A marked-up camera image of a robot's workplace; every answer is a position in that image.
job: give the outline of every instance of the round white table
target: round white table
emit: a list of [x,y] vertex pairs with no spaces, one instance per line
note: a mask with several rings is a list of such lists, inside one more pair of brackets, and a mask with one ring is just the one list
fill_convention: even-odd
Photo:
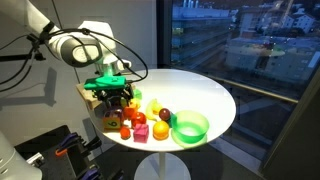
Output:
[[124,146],[143,151],[158,152],[144,159],[137,168],[135,179],[191,179],[185,164],[176,156],[168,153],[208,143],[232,124],[236,106],[230,93],[217,82],[205,76],[181,70],[151,69],[148,77],[135,83],[142,92],[140,112],[145,113],[147,104],[154,98],[172,113],[181,110],[193,110],[204,115],[210,124],[206,136],[195,144],[186,144],[173,140],[171,129],[166,140],[158,141],[152,136],[155,121],[148,120],[149,137],[147,143],[133,141],[132,137],[123,140],[119,133],[106,132],[103,129],[103,106],[97,106],[90,113],[92,123],[106,137]]

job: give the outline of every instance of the red toy block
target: red toy block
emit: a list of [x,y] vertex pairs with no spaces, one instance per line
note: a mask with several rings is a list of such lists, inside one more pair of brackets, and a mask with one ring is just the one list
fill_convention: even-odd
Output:
[[146,143],[149,136],[148,124],[136,124],[133,131],[133,141]]

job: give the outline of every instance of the yellow banana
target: yellow banana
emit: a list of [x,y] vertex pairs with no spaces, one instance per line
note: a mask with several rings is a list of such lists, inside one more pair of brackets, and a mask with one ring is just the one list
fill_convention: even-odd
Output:
[[146,108],[146,118],[149,119],[149,120],[157,120],[157,118],[154,116],[154,113],[153,113],[153,107],[155,104],[157,104],[158,101],[157,99],[152,99],[148,105],[147,105],[147,108]]

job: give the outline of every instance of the table pedestal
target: table pedestal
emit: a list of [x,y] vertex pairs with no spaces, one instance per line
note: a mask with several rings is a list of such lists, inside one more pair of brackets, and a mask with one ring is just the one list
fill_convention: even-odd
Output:
[[146,157],[138,166],[135,180],[190,180],[187,166],[173,154],[160,152]]

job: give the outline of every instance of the window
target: window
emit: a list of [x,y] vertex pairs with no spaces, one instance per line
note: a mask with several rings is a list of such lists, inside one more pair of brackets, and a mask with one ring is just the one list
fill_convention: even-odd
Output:
[[[165,1],[170,13],[189,14],[173,17],[169,13],[166,25],[192,24],[190,34],[185,32],[180,38],[185,46],[176,54],[172,45],[176,36],[171,28],[164,28],[170,36],[165,36],[167,44],[161,44],[166,52],[158,54],[160,64],[228,82],[223,85],[233,95],[238,111],[221,138],[257,159],[265,159],[319,67],[320,39],[297,27],[302,19],[291,13],[289,16],[296,19],[288,19],[292,23],[285,23],[286,28],[280,26],[290,3],[277,10],[269,4],[266,10],[266,6],[259,7],[261,1],[250,1],[250,6],[242,1],[217,1],[210,8],[201,1],[198,8],[183,7],[182,2]],[[230,14],[232,9],[239,11]],[[261,14],[260,21],[255,13]],[[192,39],[201,41],[192,43]],[[179,55],[179,63],[165,58],[172,55]]]

